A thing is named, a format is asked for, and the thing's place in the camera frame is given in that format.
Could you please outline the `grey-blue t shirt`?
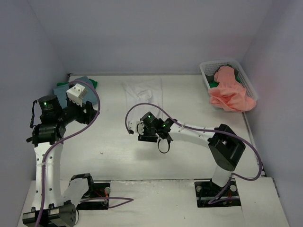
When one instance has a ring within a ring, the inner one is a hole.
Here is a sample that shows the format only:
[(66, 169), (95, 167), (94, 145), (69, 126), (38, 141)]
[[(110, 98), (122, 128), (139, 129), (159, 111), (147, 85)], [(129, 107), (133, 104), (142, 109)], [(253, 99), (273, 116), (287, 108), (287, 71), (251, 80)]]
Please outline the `grey-blue t shirt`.
[[(84, 81), (86, 83), (86, 81), (88, 81), (89, 78), (84, 76), (84, 77), (77, 78), (76, 80), (81, 80), (81, 81)], [(85, 85), (85, 88), (88, 91), (87, 91), (86, 95), (83, 98), (83, 103), (85, 104), (87, 101), (90, 101), (93, 105), (97, 104), (98, 101), (97, 101), (97, 98), (96, 98), (95, 94), (86, 85)], [(66, 91), (68, 89), (69, 89), (68, 84), (64, 85), (64, 86), (60, 86), (60, 87), (57, 86), (57, 87), (53, 88), (53, 94), (57, 96), (62, 109), (67, 107)]]

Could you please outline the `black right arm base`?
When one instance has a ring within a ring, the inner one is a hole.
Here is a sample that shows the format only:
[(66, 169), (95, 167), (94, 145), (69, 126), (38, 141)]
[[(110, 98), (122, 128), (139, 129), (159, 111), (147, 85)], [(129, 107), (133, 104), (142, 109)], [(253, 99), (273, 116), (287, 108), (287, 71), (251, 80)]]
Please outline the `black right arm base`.
[(195, 193), (198, 208), (240, 207), (241, 201), (234, 179), (223, 188), (209, 181), (196, 181)]

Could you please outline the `white t shirt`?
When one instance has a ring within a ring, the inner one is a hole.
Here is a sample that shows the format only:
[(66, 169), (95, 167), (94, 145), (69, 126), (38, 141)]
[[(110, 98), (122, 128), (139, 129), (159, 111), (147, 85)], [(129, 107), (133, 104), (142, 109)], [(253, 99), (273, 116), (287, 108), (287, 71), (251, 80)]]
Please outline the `white t shirt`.
[(122, 83), (122, 87), (126, 95), (127, 110), (130, 110), (136, 104), (146, 103), (146, 105), (140, 105), (131, 110), (127, 117), (127, 122), (138, 121), (147, 112), (151, 112), (156, 118), (163, 117), (162, 112), (158, 108), (150, 105), (154, 104), (161, 108), (163, 107), (162, 80), (160, 78), (141, 80), (139, 82), (130, 80)]

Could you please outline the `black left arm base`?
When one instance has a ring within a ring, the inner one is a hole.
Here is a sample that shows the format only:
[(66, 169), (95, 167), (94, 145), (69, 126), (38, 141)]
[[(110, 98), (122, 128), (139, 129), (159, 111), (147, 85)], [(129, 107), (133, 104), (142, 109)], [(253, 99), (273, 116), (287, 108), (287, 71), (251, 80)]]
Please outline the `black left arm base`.
[(110, 194), (110, 182), (94, 182), (94, 189), (83, 195), (77, 210), (108, 210), (109, 201), (100, 197), (108, 197)]

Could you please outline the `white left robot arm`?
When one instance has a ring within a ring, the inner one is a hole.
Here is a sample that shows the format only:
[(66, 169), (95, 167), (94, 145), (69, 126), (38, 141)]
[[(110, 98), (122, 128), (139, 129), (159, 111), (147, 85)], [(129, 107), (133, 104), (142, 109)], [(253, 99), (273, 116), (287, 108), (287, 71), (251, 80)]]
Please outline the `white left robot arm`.
[(68, 188), (62, 192), (60, 163), (63, 143), (74, 136), (64, 134), (69, 123), (77, 121), (87, 129), (96, 120), (98, 111), (87, 101), (77, 104), (67, 98), (62, 108), (56, 95), (35, 100), (42, 114), (40, 124), (32, 127), (32, 142), (36, 154), (36, 188), (31, 211), (23, 213), (22, 222), (27, 227), (73, 227), (76, 224), (76, 208), (82, 198), (90, 198), (95, 192), (89, 173), (74, 175)]

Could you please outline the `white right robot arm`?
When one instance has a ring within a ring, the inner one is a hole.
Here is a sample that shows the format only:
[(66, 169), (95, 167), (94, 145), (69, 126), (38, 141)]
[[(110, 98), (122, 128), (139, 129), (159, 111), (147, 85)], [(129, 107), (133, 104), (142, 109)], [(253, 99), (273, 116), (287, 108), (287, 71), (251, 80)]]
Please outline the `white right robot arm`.
[[(179, 121), (169, 118), (163, 121), (148, 112), (139, 121), (130, 122), (129, 126), (138, 133), (139, 141), (156, 143), (162, 154), (169, 152), (173, 141), (183, 141), (208, 148), (217, 164), (209, 183), (210, 191), (215, 195), (220, 195), (226, 190), (226, 184), (246, 148), (241, 140), (225, 134), (226, 132), (235, 134), (225, 124), (211, 129), (211, 132), (201, 131), (201, 127), (195, 131)], [(222, 131), (223, 134), (212, 132), (213, 130)]]

